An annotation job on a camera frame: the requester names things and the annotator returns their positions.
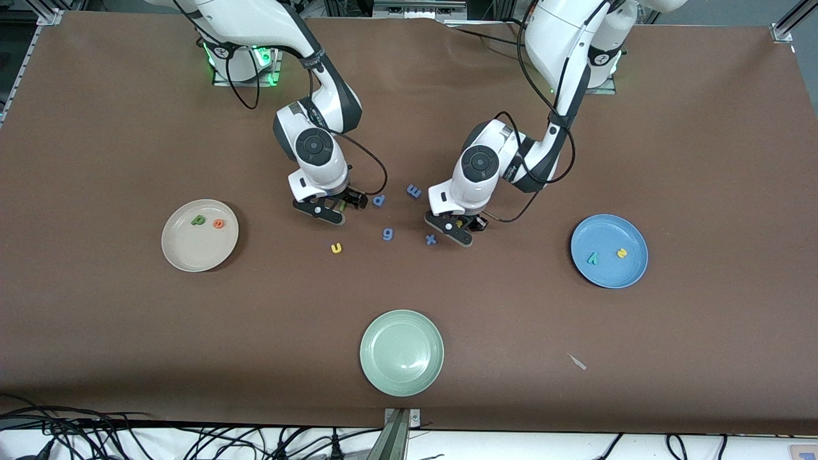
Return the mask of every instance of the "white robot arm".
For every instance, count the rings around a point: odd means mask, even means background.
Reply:
[[[231,60],[252,46],[278,48],[299,58],[321,86],[280,109],[273,122],[281,148],[299,165],[289,177],[293,206],[334,224],[344,222],[335,210],[341,201],[366,207],[366,195],[348,185],[347,162],[334,139],[336,133],[357,127],[361,102],[292,7],[276,0],[146,1],[182,9],[209,50],[225,59],[228,74]]]
[[[668,4],[680,6],[685,1],[653,4],[669,10]],[[630,26],[624,35],[617,36],[612,25],[617,24],[617,15],[631,14],[626,5],[629,2],[635,11],[632,0],[538,0],[524,33],[531,62],[556,90],[544,138],[535,141],[497,119],[478,124],[463,144],[452,178],[429,188],[431,211],[426,213],[426,223],[468,247],[472,243],[470,231],[486,227],[480,213],[500,178],[526,193],[538,192],[555,182],[557,159],[594,74],[589,59],[593,43],[602,28],[605,40],[617,43],[608,52],[618,56]],[[603,48],[597,56],[605,52]]]
[[[639,3],[660,13],[669,13],[686,2],[687,0],[642,0]],[[622,57],[625,38],[636,24],[639,4],[636,0],[618,0],[613,2],[610,10],[588,50],[588,63],[591,65],[589,88],[600,86],[613,73],[617,61]]]

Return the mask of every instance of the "small white debris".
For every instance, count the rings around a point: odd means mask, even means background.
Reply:
[[[582,364],[582,362],[579,359],[574,358],[572,354],[568,353],[568,356],[570,356],[571,359],[573,360],[573,363],[578,365],[579,368],[582,369],[583,371],[586,371],[588,369],[588,366]]]

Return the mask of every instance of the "blue plate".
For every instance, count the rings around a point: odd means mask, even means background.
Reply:
[[[620,250],[627,255],[619,257]],[[621,289],[639,281],[648,268],[648,245],[639,230],[611,214],[583,220],[571,237],[571,257],[592,283]]]

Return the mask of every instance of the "metal bracket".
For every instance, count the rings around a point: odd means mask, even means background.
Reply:
[[[778,33],[778,29],[776,28],[777,24],[774,22],[770,25],[770,35],[772,35],[772,40],[776,43],[790,43],[793,41],[793,35],[790,32],[787,32],[786,35],[781,36]]]
[[[614,77],[610,75],[608,79],[606,79],[600,86],[585,90],[585,94],[616,94],[616,83],[614,82]]]
[[[271,86],[278,85],[278,79],[281,77],[281,59],[284,56],[283,52],[278,50],[272,50],[272,63],[267,68],[262,70],[261,72],[256,75],[256,78],[251,79],[250,81],[246,82],[233,82],[233,86],[239,87],[246,87],[246,88],[255,88],[256,84],[260,88],[269,88]],[[213,68],[213,86],[230,86],[230,82],[227,81],[226,78],[222,77],[216,70]]]
[[[397,409],[386,409],[384,410],[384,425],[389,423],[389,417],[395,412]],[[409,427],[410,428],[417,428],[420,426],[420,409],[409,409]]]
[[[412,416],[417,409],[386,409],[392,411],[380,432],[378,440],[366,456],[366,460],[403,460],[406,458],[411,423],[420,422],[420,415]]]
[[[52,13],[53,14],[49,16],[40,16],[39,19],[37,19],[37,25],[43,26],[60,24],[60,21],[62,21],[63,11],[52,8]]]

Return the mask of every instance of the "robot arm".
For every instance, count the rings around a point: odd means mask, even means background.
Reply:
[[[296,56],[321,86],[280,109],[273,122],[282,150],[299,165],[289,177],[293,206],[335,224],[344,222],[344,215],[335,210],[340,201],[356,208],[366,206],[366,196],[348,186],[346,159],[333,137],[357,127],[361,102],[292,7],[276,0],[146,1],[183,9],[209,50],[225,65],[242,55],[239,50],[251,55],[252,46],[274,47]]]
[[[555,109],[545,137],[537,142],[499,120],[479,124],[467,137],[452,179],[429,189],[426,222],[463,246],[469,230],[482,230],[475,218],[488,204],[502,177],[522,192],[536,192],[552,180],[557,158],[577,115],[591,75],[588,49],[608,13],[598,0],[540,0],[525,30],[526,50],[537,71],[556,88]]]

